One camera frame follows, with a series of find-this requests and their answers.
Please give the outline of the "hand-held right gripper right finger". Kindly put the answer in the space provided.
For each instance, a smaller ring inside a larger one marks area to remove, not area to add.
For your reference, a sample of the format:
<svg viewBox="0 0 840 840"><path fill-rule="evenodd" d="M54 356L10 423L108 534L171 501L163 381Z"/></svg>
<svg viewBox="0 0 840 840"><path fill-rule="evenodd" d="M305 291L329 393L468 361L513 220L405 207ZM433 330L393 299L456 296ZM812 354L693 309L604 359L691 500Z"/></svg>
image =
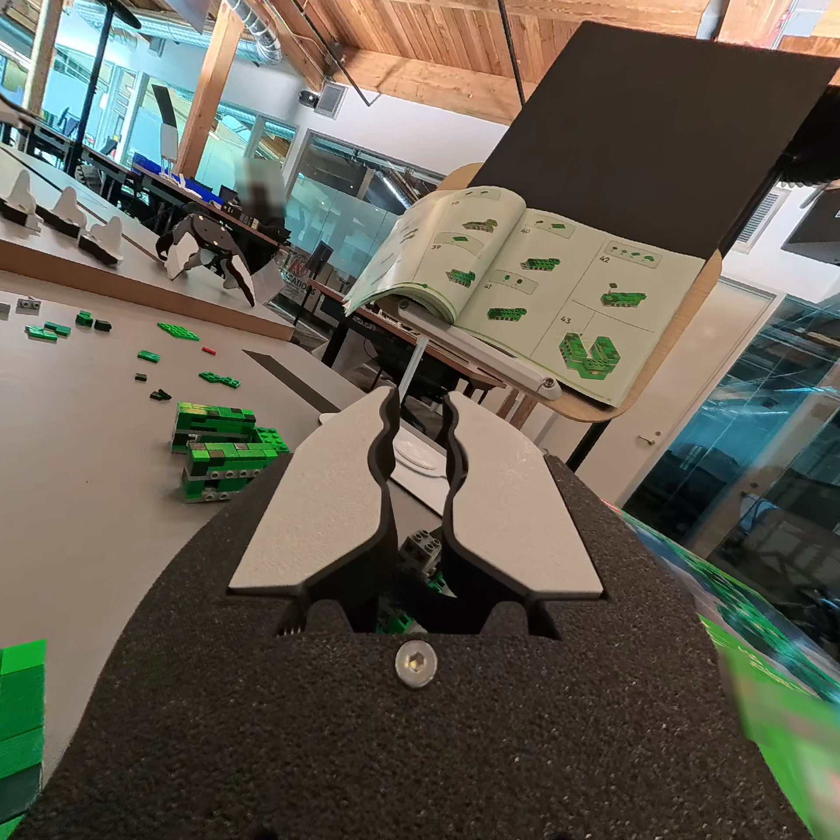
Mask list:
<svg viewBox="0 0 840 840"><path fill-rule="evenodd" d="M539 625L548 603L600 600L603 582L536 444L459 392L444 399L444 431L441 564L458 627L480 630L505 602Z"/></svg>

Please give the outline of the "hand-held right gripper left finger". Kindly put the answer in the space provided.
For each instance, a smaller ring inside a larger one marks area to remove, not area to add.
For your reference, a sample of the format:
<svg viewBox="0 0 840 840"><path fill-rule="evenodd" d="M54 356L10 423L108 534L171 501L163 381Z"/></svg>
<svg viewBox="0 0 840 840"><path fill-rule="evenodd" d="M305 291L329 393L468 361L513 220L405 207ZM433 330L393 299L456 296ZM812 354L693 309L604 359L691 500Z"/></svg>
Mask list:
<svg viewBox="0 0 840 840"><path fill-rule="evenodd" d="M396 388L379 386L331 415L292 456L228 584L282 595L303 615L338 602L357 632L377 625L398 558L388 480L400 428Z"/></svg>

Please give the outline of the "grey desk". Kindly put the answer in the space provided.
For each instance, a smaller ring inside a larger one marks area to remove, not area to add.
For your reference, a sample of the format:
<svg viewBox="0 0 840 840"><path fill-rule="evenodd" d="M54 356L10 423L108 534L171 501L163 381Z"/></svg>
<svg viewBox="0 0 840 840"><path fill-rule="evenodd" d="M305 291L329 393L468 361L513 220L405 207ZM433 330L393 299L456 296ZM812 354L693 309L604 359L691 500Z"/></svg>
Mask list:
<svg viewBox="0 0 840 840"><path fill-rule="evenodd" d="M19 298L41 300L18 314ZM47 640L46 782L133 611L172 556L221 509L179 495L170 451L178 402L250 409L297 447L326 412L257 361L269 356L339 409L361 390L295 344L174 318L200 342L173 338L162 311L2 272L1 641ZM82 329L80 310L111 332ZM71 327L57 342L28 324ZM210 356L203 346L214 349ZM138 359L152 351L160 361ZM230 376L238 389L206 382ZM162 389L169 402L150 394Z"/></svg>

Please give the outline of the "green and grey brick assembly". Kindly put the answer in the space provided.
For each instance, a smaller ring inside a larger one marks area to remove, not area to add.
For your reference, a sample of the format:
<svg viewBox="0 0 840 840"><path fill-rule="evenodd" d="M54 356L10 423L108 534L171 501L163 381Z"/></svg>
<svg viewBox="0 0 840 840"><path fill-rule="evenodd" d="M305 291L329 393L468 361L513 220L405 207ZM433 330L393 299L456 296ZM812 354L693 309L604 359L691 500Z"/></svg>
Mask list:
<svg viewBox="0 0 840 840"><path fill-rule="evenodd" d="M183 499L188 503L229 500L279 456L290 453L273 427L248 427L242 434L189 434L184 449Z"/></svg>
<svg viewBox="0 0 840 840"><path fill-rule="evenodd" d="M256 415L247 409L189 402L177 404L170 451L184 454L190 443L257 442Z"/></svg>

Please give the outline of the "white door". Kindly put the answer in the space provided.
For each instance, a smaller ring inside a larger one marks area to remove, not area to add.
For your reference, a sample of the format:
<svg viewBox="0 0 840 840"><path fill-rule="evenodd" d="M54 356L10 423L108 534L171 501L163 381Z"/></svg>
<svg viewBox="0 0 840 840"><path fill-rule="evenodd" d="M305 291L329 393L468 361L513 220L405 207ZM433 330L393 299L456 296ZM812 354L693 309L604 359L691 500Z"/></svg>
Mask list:
<svg viewBox="0 0 840 840"><path fill-rule="evenodd" d="M598 438L577 477L621 507L783 298L777 290L720 278L644 393Z"/></svg>

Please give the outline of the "green brick instruction booklet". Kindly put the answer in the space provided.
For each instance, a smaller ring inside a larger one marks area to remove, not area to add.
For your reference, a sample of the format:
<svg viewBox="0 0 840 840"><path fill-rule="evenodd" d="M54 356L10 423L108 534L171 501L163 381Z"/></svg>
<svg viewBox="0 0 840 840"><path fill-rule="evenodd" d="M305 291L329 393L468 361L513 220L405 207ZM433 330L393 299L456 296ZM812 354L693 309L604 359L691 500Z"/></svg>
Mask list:
<svg viewBox="0 0 840 840"><path fill-rule="evenodd" d="M618 407L704 265L478 185L431 193L406 210L343 308L407 298Z"/></svg>

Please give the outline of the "scatter of loose bricks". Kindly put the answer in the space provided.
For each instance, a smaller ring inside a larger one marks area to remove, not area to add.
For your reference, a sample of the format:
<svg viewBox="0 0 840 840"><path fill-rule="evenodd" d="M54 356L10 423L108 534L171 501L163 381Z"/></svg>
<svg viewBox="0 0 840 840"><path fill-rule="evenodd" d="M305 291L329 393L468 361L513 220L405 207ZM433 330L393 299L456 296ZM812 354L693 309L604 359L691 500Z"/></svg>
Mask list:
<svg viewBox="0 0 840 840"><path fill-rule="evenodd" d="M15 310L18 314L26 314L34 316L40 313L41 300L32 297L19 298L16 300ZM109 321L94 318L90 311L80 310L76 315L75 323L82 329L93 329L100 333L110 333L112 325ZM184 328L178 324L167 322L159 322L157 326L171 335L173 338L179 340L199 341L200 338L193 331ZM71 327L65 324L56 323L53 321L45 321L43 324L28 324L24 327L25 332L31 339L42 340L47 342L57 342L58 338L68 338L71 334ZM151 363L158 363L161 359L160 355L148 350L138 352L138 359L148 361ZM232 389L238 389L241 382L234 377L222 376L212 371L203 371L199 374L200 378L205 382L214 384L222 384ZM169 402L172 396L168 392L158 389L150 394L150 399L156 402Z"/></svg>

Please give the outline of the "green pixel print box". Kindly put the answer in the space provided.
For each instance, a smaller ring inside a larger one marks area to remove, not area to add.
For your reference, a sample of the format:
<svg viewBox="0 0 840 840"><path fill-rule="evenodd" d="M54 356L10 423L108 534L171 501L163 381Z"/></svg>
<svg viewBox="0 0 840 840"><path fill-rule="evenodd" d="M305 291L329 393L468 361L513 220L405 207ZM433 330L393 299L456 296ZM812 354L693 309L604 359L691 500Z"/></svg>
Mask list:
<svg viewBox="0 0 840 840"><path fill-rule="evenodd" d="M814 838L838 838L838 666L755 590L616 512L694 599L744 733L797 815Z"/></svg>

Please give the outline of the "wood-edged neighbouring table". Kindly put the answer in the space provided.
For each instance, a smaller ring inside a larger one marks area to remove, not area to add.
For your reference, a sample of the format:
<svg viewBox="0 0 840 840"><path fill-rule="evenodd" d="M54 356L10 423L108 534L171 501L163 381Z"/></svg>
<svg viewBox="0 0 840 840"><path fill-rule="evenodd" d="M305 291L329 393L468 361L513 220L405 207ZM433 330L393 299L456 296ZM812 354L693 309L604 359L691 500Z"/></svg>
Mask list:
<svg viewBox="0 0 840 840"><path fill-rule="evenodd" d="M2 217L3 270L272 339L291 339L289 321L264 305L250 307L240 290L225 289L222 278L205 267L169 279L154 250L157 237L150 230L66 173L2 145L2 197L21 172L29 173L29 191L38 205L53 207L61 191L72 186L89 224L116 217L122 225L122 260L114 268L105 266L80 249L75 239L46 223L37 232Z"/></svg>

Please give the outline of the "spare black gripper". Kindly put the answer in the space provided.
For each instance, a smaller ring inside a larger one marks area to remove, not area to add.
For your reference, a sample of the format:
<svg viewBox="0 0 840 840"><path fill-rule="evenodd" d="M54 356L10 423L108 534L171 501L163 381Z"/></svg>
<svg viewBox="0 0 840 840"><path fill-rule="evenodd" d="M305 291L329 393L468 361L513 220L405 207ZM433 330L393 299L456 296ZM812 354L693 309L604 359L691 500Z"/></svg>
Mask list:
<svg viewBox="0 0 840 840"><path fill-rule="evenodd" d="M250 307L256 291L242 250L230 232L210 216L191 213L157 239L156 253L170 280L197 266L215 271L226 289L239 289Z"/></svg>

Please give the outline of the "white and black finger part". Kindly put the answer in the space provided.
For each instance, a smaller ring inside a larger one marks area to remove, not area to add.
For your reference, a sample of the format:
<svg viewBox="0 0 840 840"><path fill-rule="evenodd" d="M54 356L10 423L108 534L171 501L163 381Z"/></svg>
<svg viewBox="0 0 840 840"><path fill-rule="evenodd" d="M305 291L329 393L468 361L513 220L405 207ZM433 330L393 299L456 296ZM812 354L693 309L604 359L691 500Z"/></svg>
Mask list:
<svg viewBox="0 0 840 840"><path fill-rule="evenodd" d="M36 213L49 227L74 240L87 230L88 219L78 204L73 186L61 191L52 208L38 204Z"/></svg>
<svg viewBox="0 0 840 840"><path fill-rule="evenodd" d="M1 215L7 221L39 234L41 232L41 219L37 213L37 203L30 187L30 171L23 169L17 175L8 196L1 198Z"/></svg>
<svg viewBox="0 0 840 840"><path fill-rule="evenodd" d="M122 220L113 216L107 223L93 224L89 230L80 231L77 244L80 250L103 265L115 268L123 261L122 241Z"/></svg>

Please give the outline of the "large green brick block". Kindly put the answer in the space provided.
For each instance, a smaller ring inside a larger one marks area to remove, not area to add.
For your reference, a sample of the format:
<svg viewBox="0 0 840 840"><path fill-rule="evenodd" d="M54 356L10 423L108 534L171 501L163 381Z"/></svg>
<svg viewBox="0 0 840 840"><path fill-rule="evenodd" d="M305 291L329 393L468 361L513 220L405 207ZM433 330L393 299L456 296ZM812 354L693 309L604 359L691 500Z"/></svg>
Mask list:
<svg viewBox="0 0 840 840"><path fill-rule="evenodd" d="M1 650L1 838L37 800L43 777L47 640Z"/></svg>

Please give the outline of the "tall black pole stand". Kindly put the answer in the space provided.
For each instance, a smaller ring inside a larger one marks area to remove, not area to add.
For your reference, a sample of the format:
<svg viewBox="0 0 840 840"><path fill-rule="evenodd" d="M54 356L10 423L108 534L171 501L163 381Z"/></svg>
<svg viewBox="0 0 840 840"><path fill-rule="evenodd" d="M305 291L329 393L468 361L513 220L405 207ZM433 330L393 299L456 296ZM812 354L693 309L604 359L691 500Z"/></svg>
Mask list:
<svg viewBox="0 0 840 840"><path fill-rule="evenodd" d="M113 18L116 16L120 21L134 30L140 30L141 28L139 19L125 2L101 1L101 4L104 6L104 16L100 27L97 51L92 63L91 77L87 85L86 97L81 109L80 120L77 126L77 135L66 158L65 172L71 176L75 174L76 168L81 162L84 138L88 128L91 108L96 94Z"/></svg>

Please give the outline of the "black wall screen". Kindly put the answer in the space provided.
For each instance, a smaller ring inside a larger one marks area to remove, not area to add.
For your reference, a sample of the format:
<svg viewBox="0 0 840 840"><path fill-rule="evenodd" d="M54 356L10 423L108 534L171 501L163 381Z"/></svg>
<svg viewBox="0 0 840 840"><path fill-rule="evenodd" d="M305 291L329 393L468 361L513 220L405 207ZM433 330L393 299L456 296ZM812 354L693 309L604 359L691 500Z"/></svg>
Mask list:
<svg viewBox="0 0 840 840"><path fill-rule="evenodd" d="M839 186L826 186L781 249L839 266Z"/></svg>

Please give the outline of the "silver ceiling duct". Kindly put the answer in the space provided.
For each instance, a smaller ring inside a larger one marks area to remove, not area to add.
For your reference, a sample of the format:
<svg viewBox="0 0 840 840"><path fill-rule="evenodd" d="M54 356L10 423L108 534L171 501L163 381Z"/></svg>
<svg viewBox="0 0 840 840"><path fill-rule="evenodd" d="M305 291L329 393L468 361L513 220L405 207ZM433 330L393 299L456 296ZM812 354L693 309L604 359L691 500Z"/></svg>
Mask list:
<svg viewBox="0 0 840 840"><path fill-rule="evenodd" d="M277 23L260 1L223 1L244 26L245 45L237 47L237 56L260 66L275 67L283 59Z"/></svg>

